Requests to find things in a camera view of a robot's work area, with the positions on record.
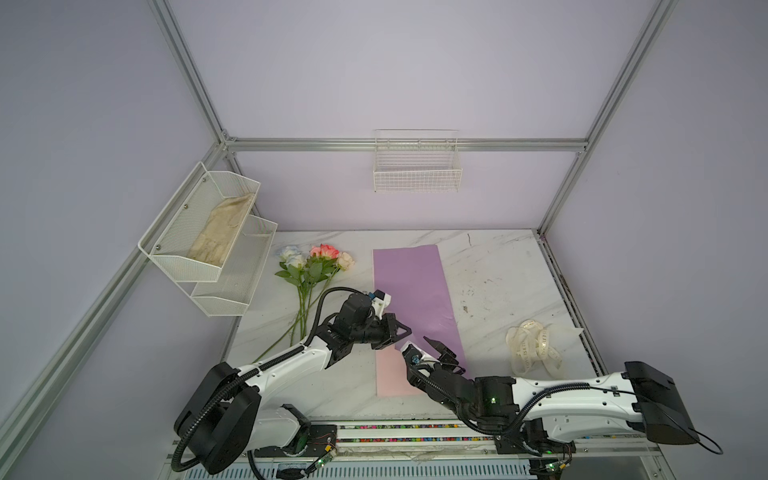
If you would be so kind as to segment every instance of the white wire basket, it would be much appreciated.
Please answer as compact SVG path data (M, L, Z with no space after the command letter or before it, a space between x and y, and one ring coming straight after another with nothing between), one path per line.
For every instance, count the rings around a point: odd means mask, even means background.
M462 182L456 130L377 130L376 192L457 192Z
M216 282L232 253L233 244L223 255L222 265L205 263L187 257L192 244L203 231L211 211L227 198L253 194L247 209L243 209L243 219L237 228L236 237L245 224L245 213L253 208L259 182L228 171L208 171L202 164L203 176L197 181L192 193L184 201L174 218L165 228L160 238L149 252L139 248L160 267L174 282Z
M195 174L200 175L200 179L183 205L174 212L165 230L157 236L161 214L139 240L139 250L206 315L243 315L256 292L277 223L248 213L256 201L259 182L228 171L208 171L203 164L198 164L190 177ZM211 211L227 198L248 194L253 196L247 209L242 209L243 219L237 224L229 249L221 256L221 265L187 257Z

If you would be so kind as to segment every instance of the marble tabletop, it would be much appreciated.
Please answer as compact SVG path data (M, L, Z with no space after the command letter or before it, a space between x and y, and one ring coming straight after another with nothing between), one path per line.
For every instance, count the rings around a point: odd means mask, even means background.
M437 245L467 367L477 376L512 374L505 335L523 320L573 326L530 230L278 232L251 307L237 330L227 357L229 364L240 366L254 361L282 335L296 315L296 289L273 275L279 269L276 252L286 245L298 245L309 251L311 246L321 243L331 243L356 260L350 271L336 276L333 285L363 291L373 288L374 249ZM329 298L323 311L337 310L345 298L341 294L338 300ZM286 338L272 352L288 346ZM594 375L580 343L561 354L568 364L568 378ZM543 367L528 376L549 379ZM355 345L341 362L289 387L275 401L292 403L314 420L453 417L426 395L376 396L374 352L364 345Z

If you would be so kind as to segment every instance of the light blue slotted panel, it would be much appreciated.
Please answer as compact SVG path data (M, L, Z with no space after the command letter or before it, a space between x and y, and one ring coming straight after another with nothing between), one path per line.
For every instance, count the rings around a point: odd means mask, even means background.
M309 463L258 462L257 467L266 480L275 478L277 469ZM516 458L490 460L435 460L431 462L382 461L382 462L336 462L322 467L312 475L314 478L349 480L377 480L383 478L407 478L408 480L516 480L536 478L528 473L528 461ZM230 465L216 475L208 475L201 466L191 468L186 480L198 479L256 478L247 463Z

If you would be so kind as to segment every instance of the sheet of paper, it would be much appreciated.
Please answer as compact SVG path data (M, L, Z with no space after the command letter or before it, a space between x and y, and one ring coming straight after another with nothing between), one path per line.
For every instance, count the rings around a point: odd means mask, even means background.
M373 286L392 296L387 312L411 328L406 340L437 358L439 354L424 340L443 342L466 367L462 341L453 316L451 297L442 270L437 245L373 251ZM402 396L421 393L406 380L406 367L399 348L405 340L376 352L376 394Z

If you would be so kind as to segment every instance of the robotic arm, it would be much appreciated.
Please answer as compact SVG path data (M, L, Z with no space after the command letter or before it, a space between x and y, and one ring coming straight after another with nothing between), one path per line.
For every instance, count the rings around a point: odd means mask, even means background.
M338 313L320 322L325 297L340 290L351 292L349 298ZM174 424L180 441L171 468L181 472L201 463L215 475L243 451L274 445L300 453L310 421L292 405L271 402L287 386L339 362L355 343L383 349L409 336L410 328L383 312L390 300L379 290L366 295L346 287L328 289L299 345L239 369L225 362L213 367ZM672 378L645 363L627 362L626 372L568 382L502 376L470 380L448 347L425 340L438 358L411 342L401 348L409 383L469 428L493 436L499 454L541 456L586 435L634 431L656 443L699 443ZM182 462L186 448L195 457Z

